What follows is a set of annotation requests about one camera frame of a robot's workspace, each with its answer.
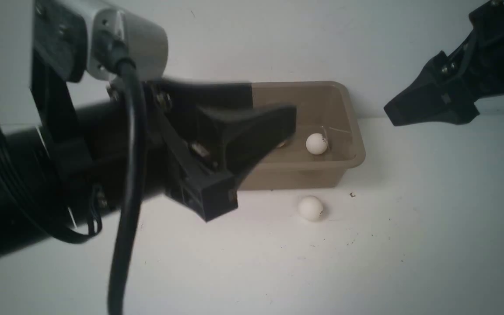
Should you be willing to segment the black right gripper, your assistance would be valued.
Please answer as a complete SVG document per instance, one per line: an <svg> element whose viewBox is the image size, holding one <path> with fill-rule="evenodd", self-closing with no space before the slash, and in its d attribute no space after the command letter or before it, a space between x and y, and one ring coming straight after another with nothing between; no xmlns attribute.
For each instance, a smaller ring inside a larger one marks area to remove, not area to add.
<svg viewBox="0 0 504 315"><path fill-rule="evenodd" d="M426 63L427 82L410 85L384 106L394 126L468 124L480 114L478 100L504 95L504 0L480 6L469 20L464 42Z"/></svg>

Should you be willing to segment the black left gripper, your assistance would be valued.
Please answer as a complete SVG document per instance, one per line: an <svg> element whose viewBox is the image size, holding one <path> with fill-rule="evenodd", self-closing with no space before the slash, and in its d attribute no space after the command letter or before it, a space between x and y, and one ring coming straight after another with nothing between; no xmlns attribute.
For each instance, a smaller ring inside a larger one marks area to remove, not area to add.
<svg viewBox="0 0 504 315"><path fill-rule="evenodd" d="M238 208L238 178L296 131L296 106L254 108L250 82L149 80L147 112L164 146L165 194L206 222Z"/></svg>

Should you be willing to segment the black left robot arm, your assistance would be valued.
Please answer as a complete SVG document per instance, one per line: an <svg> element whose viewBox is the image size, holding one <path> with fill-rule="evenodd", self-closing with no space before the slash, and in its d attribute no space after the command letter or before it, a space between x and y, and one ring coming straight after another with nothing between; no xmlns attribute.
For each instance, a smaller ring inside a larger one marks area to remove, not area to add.
<svg viewBox="0 0 504 315"><path fill-rule="evenodd" d="M297 107L255 105L251 83L148 80L143 199L165 194L208 222L238 207L237 190L296 131ZM123 87L78 110L73 144L43 126L0 129L0 258L53 238L98 235L123 203L128 130Z"/></svg>

